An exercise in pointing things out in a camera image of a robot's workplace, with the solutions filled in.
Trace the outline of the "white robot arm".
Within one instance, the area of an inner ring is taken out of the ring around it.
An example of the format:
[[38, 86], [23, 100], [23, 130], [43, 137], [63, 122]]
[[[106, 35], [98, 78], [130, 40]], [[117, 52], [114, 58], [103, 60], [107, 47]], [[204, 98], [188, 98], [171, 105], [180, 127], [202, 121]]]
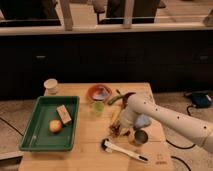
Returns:
[[213, 154], [213, 123], [161, 107], [142, 94], [127, 93], [124, 96], [124, 109], [119, 117], [121, 126], [132, 127], [141, 114], [166, 125]]

